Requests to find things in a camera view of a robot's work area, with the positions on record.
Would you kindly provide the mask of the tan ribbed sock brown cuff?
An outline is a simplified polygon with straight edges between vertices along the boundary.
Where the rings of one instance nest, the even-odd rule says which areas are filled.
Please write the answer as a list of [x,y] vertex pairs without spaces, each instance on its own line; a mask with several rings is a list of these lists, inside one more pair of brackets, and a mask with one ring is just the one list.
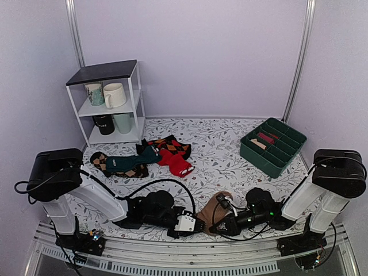
[[216,205],[218,204],[218,200],[216,199],[216,197],[219,196],[220,194],[222,194],[224,197],[228,196],[229,198],[233,199],[232,194],[228,191],[218,192],[210,198],[210,200],[207,202],[207,204],[198,213],[196,213],[197,218],[205,222],[204,233],[209,235],[209,236],[216,236],[217,235],[216,233],[211,233],[210,230],[209,230],[209,228],[213,224],[213,222],[212,222],[213,212],[215,211],[215,213],[214,213],[214,222],[215,223],[222,220],[228,213],[228,211],[225,210],[220,205],[217,208],[215,208]]

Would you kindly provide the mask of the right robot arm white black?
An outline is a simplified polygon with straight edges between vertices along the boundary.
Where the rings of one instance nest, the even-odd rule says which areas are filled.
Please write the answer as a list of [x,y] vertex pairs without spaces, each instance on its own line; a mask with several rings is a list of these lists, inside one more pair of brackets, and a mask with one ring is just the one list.
[[301,182],[284,200],[277,202],[269,191],[253,188],[246,194],[245,210],[233,206],[229,199],[218,198],[229,213],[213,223],[211,231],[234,240],[243,229],[259,224],[276,231],[291,228],[315,200],[321,204],[306,220],[307,230],[297,239],[303,251],[315,246],[334,218],[354,198],[366,190],[367,169],[359,152],[342,149],[319,149],[313,165]]

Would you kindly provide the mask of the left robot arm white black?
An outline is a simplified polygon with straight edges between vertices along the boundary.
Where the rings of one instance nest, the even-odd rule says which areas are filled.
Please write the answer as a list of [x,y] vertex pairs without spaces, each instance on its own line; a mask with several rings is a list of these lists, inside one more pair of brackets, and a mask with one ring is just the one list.
[[121,197],[92,175],[82,158],[76,148],[41,152],[34,160],[29,180],[14,185],[18,194],[42,203],[57,233],[72,249],[81,249],[86,241],[84,234],[76,230],[78,222],[66,203],[68,194],[95,207],[123,229],[154,225],[167,229],[168,236],[175,239],[206,230],[206,223],[195,210],[176,206],[168,191]]

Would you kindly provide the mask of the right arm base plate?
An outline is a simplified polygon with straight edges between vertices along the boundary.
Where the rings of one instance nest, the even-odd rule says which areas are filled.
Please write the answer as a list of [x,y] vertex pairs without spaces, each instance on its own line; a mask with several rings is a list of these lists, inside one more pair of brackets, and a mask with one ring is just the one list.
[[281,256],[300,254],[314,250],[314,254],[303,255],[295,258],[295,262],[302,270],[312,270],[320,266],[326,257],[324,247],[327,245],[325,232],[312,232],[309,223],[306,223],[304,231],[300,235],[281,238],[277,241],[277,249]]

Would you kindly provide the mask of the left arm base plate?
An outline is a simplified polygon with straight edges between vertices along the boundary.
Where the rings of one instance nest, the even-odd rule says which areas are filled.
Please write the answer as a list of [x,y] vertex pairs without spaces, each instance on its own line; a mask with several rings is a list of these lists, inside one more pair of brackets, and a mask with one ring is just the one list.
[[102,256],[106,239],[103,232],[93,229],[88,233],[81,233],[79,230],[79,220],[75,216],[75,230],[70,235],[60,234],[56,231],[56,245],[60,248],[67,248],[73,253],[81,252],[89,255]]

